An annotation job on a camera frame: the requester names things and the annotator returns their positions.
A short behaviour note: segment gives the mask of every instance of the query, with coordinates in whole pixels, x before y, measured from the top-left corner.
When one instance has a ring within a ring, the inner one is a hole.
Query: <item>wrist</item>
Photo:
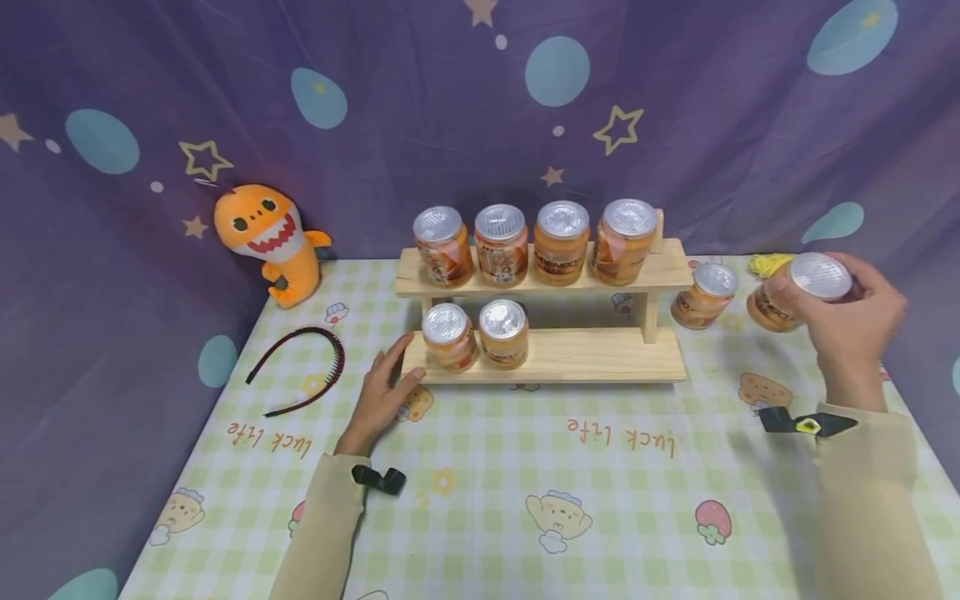
[[[887,412],[879,375],[879,361],[844,361],[831,363],[819,360],[827,384],[827,404],[849,408]]]
[[[370,457],[374,441],[375,436],[348,426],[340,436],[340,440],[337,441],[333,453]]]

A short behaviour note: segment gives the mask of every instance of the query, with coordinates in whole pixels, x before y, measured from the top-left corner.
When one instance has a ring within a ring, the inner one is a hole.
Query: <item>blue polka dot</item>
[[[806,64],[820,75],[846,75],[879,56],[897,29],[893,0],[853,0],[813,38]]]
[[[66,118],[66,135],[81,158],[101,173],[127,173],[140,160],[140,146],[130,128],[101,110],[71,112]]]
[[[562,107],[584,91],[589,76],[590,57],[580,42],[556,36],[530,53],[524,77],[534,100],[545,107]]]
[[[237,362],[237,346],[226,335],[210,338],[200,351],[197,373],[205,386],[219,388],[230,379],[230,372]]]
[[[960,357],[953,363],[953,389],[960,396]]]
[[[71,579],[48,600],[116,600],[118,588],[113,571],[95,568]]]
[[[290,76],[290,88],[297,108],[310,125],[329,130],[347,118],[347,96],[328,77],[300,67]]]
[[[863,225],[863,206],[857,203],[840,203],[806,231],[801,242],[835,240],[854,234]]]

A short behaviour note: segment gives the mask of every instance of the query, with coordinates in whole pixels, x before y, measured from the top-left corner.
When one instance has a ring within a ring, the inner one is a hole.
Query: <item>orange can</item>
[[[774,333],[793,331],[803,321],[770,299],[767,287],[781,277],[790,277],[800,289],[824,302],[841,300],[853,287],[853,277],[839,260],[819,252],[797,255],[747,298],[747,313],[756,324]]]
[[[494,287],[513,287],[527,277],[527,223],[509,204],[487,206],[477,214],[473,238],[480,275]]]
[[[670,314],[687,329],[706,329],[731,303],[737,285],[736,274],[727,267],[702,264],[693,272],[693,287],[673,300]]]
[[[480,310],[480,346],[498,369],[516,369],[527,360],[530,327],[523,307],[494,300]]]
[[[593,276],[607,285],[633,283],[654,243],[657,218],[657,211],[643,200],[607,204],[589,261]]]
[[[565,286],[580,278],[590,238],[587,210],[570,200],[540,209],[534,226],[534,268],[547,285]]]
[[[417,215],[414,240],[427,277],[437,287],[459,287],[473,276],[467,226],[456,209],[433,206]]]
[[[452,302],[437,304],[427,311],[422,328],[427,349],[446,371],[466,371],[480,355],[470,317]]]

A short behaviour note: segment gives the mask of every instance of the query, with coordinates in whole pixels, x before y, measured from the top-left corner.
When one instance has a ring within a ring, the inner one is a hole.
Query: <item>wooden shelf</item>
[[[406,374],[416,367],[426,369],[426,384],[648,383],[686,379],[677,336],[669,326],[660,327],[655,344],[644,342],[639,327],[533,329],[530,353],[518,369],[495,368],[481,350],[477,362],[459,373],[441,369],[417,331],[405,353],[402,371]]]
[[[464,285],[438,288],[426,277],[416,248],[400,255],[394,292],[401,298],[419,298],[422,314],[436,299],[470,296],[509,296],[523,294],[575,294],[606,292],[632,294],[631,327],[594,327],[583,329],[531,329],[527,361],[513,371],[495,368],[482,354],[464,372],[444,371],[427,351],[423,334],[415,332],[403,358],[402,374],[416,367],[426,369],[424,383],[649,383],[683,381],[686,368],[677,336],[669,326],[657,325],[657,304],[661,293],[688,290],[693,274],[686,262],[684,245],[678,239],[663,239],[663,212],[658,210],[657,229],[650,253],[639,276],[630,285],[612,286],[593,278],[584,268],[572,285],[554,287],[541,283],[534,275],[534,249],[530,245],[527,277],[512,288],[487,285],[479,269]],[[587,248],[592,252],[593,243]],[[476,265],[476,249],[470,248]]]
[[[587,256],[593,251],[593,242],[587,247]],[[473,264],[477,264],[476,248],[471,247]],[[650,253],[643,263],[640,275],[629,285],[607,285],[593,278],[587,266],[584,266],[580,278],[566,287],[554,287],[541,283],[534,275],[534,246],[530,245],[530,268],[527,277],[512,288],[504,289],[488,285],[480,275],[479,268],[473,277],[462,286],[446,290],[430,283],[420,260],[420,252],[416,248],[406,248],[400,254],[400,265],[396,269],[394,292],[401,298],[461,298],[466,296],[480,296],[490,294],[556,294],[558,292],[579,293],[607,290],[611,293],[621,292],[632,294],[636,292],[680,292],[690,289],[693,285],[693,275],[686,264],[684,246],[676,238],[662,241],[660,253]]]

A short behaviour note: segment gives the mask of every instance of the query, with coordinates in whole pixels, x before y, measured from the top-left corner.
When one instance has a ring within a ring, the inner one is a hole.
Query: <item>green checkered pattern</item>
[[[773,334],[747,316],[744,299],[756,279],[746,259],[722,260],[741,289],[711,329],[677,327],[689,373],[683,383],[431,386],[433,406],[420,420],[398,423],[373,455],[381,471],[399,468],[409,479],[400,497],[368,495],[345,600],[378,589],[370,598],[811,597],[812,439],[764,433],[738,397],[738,379],[751,372],[787,387],[794,415],[812,412],[823,381],[804,329]],[[418,322],[419,303],[393,294],[395,268],[395,261],[327,263],[321,290],[306,304],[281,311],[268,302],[177,484],[203,496],[205,518],[148,543],[121,598],[267,597],[291,514],[346,425],[363,374]],[[475,316],[484,300],[464,306]],[[630,322],[611,295],[521,300],[534,327]],[[672,323],[670,301],[661,299],[664,323]],[[337,302],[349,312],[331,325],[327,307]],[[304,397],[305,380],[323,379],[332,362],[323,339],[301,336],[244,383],[271,344],[305,325],[341,338],[344,375],[309,408],[265,420],[267,410]],[[906,412],[894,385],[884,386],[891,409]],[[253,427],[254,436],[237,441],[228,434],[232,423]],[[918,436],[916,505],[944,588],[958,590],[960,498]],[[548,494],[579,503],[589,528],[567,540],[545,535],[527,500]],[[731,517],[722,544],[698,534],[694,512],[705,500]]]

